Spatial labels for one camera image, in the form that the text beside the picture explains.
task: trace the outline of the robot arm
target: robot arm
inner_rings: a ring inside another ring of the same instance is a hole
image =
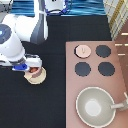
[[[0,24],[0,65],[13,66],[12,70],[29,71],[30,67],[41,67],[37,55],[25,54],[21,41],[43,43],[48,37],[45,4],[34,0],[35,17],[7,14]]]
[[[34,0],[34,13],[35,17],[8,14],[2,24],[13,29],[21,41],[41,44],[48,37],[44,0]]]

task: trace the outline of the black table surface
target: black table surface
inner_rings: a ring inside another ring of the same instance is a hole
[[[111,41],[107,16],[47,17],[49,36],[37,46],[23,42],[43,60],[46,80],[34,86],[23,72],[0,69],[0,128],[66,128],[67,41]]]

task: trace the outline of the black circular marker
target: black circular marker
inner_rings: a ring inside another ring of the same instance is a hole
[[[100,57],[106,58],[111,55],[111,49],[106,45],[99,45],[96,48],[96,54]]]
[[[109,62],[100,63],[98,70],[103,76],[112,76],[115,73],[114,66]]]
[[[86,62],[79,62],[75,66],[75,72],[79,76],[82,76],[82,77],[87,76],[89,75],[90,71],[91,71],[91,68],[89,64]]]

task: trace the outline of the beige object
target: beige object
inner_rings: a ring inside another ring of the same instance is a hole
[[[80,58],[89,57],[91,54],[91,49],[87,45],[79,45],[75,50],[76,55]]]
[[[113,104],[114,100],[108,92],[98,87],[88,87],[79,93],[76,110],[84,123],[93,128],[103,128],[115,117],[116,109],[111,109]]]
[[[41,84],[46,78],[46,70],[42,67],[34,73],[25,72],[24,77],[31,84]]]
[[[86,59],[76,57],[74,49],[78,45],[87,45],[91,49],[91,55]],[[99,45],[107,45],[111,49],[111,55],[101,58],[96,54]],[[75,73],[75,65],[79,62],[86,62],[91,67],[88,76],[81,77]],[[102,76],[98,71],[101,62],[110,62],[115,67],[114,75]],[[123,95],[126,87],[122,70],[117,55],[114,41],[74,41],[66,43],[66,128],[91,128],[79,118],[75,103],[78,94],[87,87],[100,87],[107,91],[113,98],[115,104],[124,101]],[[114,120],[105,128],[128,128],[128,110],[117,111]]]

